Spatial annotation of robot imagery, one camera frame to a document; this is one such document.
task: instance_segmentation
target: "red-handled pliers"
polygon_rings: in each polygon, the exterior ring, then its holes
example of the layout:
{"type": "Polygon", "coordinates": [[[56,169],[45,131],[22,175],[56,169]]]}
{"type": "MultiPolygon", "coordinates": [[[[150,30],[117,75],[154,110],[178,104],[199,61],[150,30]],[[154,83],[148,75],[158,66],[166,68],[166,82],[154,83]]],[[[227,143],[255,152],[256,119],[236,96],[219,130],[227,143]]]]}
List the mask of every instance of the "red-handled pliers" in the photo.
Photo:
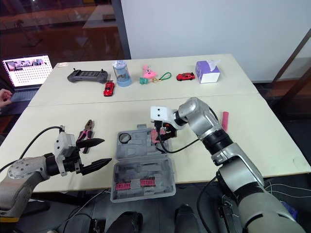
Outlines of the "red-handled pliers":
{"type": "MultiPolygon", "coordinates": [[[[86,123],[86,125],[85,125],[85,127],[84,127],[84,130],[83,131],[81,131],[80,133],[79,133],[79,137],[78,137],[78,139],[77,139],[77,142],[80,142],[80,141],[82,141],[85,137],[87,138],[87,139],[91,139],[92,138],[92,136],[93,136],[93,121],[92,120],[89,120],[87,123],[86,123]]],[[[86,153],[88,153],[88,147],[85,147],[84,149],[83,149],[83,152],[82,152],[83,154],[86,154],[86,153]]]]}

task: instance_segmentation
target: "laptop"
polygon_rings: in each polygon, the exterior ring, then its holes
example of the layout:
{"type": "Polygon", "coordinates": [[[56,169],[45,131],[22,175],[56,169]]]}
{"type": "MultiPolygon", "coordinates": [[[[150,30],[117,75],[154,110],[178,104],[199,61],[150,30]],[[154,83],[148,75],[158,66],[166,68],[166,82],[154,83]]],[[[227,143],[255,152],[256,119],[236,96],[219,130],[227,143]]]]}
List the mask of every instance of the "laptop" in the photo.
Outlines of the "laptop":
{"type": "Polygon", "coordinates": [[[48,55],[2,60],[13,85],[12,103],[1,108],[1,115],[21,114],[52,71],[48,55]]]}

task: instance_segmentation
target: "black game controller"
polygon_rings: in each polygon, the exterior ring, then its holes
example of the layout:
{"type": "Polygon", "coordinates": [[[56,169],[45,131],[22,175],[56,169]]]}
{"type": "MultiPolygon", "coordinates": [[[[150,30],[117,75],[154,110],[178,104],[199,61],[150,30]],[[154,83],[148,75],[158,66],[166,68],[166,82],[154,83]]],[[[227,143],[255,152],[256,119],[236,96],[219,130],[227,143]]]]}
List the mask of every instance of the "black game controller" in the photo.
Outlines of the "black game controller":
{"type": "Polygon", "coordinates": [[[77,81],[92,81],[105,83],[108,80],[108,73],[103,69],[101,71],[84,71],[80,69],[73,69],[74,71],[67,77],[69,82],[77,81]]]}

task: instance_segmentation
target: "toy figure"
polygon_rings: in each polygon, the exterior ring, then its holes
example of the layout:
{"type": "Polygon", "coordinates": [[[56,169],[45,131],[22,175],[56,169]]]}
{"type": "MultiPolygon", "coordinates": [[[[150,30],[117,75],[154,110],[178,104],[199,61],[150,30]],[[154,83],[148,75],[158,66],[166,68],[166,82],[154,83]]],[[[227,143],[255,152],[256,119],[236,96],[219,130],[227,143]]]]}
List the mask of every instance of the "toy figure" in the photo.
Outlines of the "toy figure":
{"type": "Polygon", "coordinates": [[[143,69],[143,77],[146,79],[153,79],[155,76],[157,76],[157,73],[155,73],[154,71],[150,70],[148,65],[144,65],[142,67],[143,69]]]}

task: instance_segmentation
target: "computer monitor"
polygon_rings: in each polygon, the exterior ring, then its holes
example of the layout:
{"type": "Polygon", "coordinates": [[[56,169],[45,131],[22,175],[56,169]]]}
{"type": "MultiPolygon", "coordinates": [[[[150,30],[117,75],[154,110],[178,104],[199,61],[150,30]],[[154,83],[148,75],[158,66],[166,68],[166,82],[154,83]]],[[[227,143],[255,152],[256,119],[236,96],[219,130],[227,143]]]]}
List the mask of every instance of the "computer monitor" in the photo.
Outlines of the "computer monitor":
{"type": "Polygon", "coordinates": [[[14,87],[40,86],[52,71],[48,55],[2,61],[14,87]]]}

